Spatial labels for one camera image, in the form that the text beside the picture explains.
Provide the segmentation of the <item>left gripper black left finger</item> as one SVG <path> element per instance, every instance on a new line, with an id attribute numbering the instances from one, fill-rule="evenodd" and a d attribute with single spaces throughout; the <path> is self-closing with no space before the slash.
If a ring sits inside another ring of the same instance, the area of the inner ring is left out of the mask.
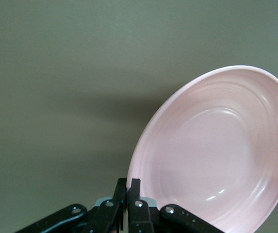
<path id="1" fill-rule="evenodd" d="M 117 233 L 124 228 L 126 178 L 117 181 L 114 195 L 98 199 L 88 210 L 72 204 L 24 228 L 19 233 Z"/>

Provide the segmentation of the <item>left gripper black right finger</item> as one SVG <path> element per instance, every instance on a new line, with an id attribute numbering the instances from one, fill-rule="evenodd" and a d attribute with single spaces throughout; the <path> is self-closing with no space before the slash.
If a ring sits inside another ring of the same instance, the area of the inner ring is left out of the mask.
<path id="1" fill-rule="evenodd" d="M 132 179 L 128 190 L 130 233 L 221 233 L 222 231 L 176 204 L 158 209 L 140 197 L 140 179 Z"/>

